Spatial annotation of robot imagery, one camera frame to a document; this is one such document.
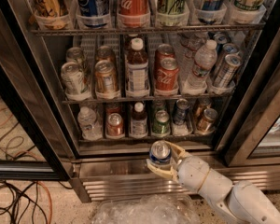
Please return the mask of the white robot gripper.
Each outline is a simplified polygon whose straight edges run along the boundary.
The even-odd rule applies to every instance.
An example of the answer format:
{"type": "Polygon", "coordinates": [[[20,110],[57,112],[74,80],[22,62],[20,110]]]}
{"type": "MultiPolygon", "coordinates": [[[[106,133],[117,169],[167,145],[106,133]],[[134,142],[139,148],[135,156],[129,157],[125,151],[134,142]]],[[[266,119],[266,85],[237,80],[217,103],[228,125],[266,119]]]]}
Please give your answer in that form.
{"type": "Polygon", "coordinates": [[[160,177],[178,182],[182,187],[198,192],[207,178],[210,166],[199,157],[191,156],[184,148],[169,142],[171,161],[157,164],[147,160],[147,168],[160,177]]]}

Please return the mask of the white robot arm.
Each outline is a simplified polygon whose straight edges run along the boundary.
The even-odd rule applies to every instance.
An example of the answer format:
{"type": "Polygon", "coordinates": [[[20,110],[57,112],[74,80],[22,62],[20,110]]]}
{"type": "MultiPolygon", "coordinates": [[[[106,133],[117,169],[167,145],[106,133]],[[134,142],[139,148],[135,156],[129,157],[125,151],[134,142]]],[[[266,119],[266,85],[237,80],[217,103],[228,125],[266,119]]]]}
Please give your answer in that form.
{"type": "Polygon", "coordinates": [[[184,148],[159,140],[152,144],[147,168],[203,197],[228,224],[280,224],[280,212],[254,184],[231,180],[184,148]]]}

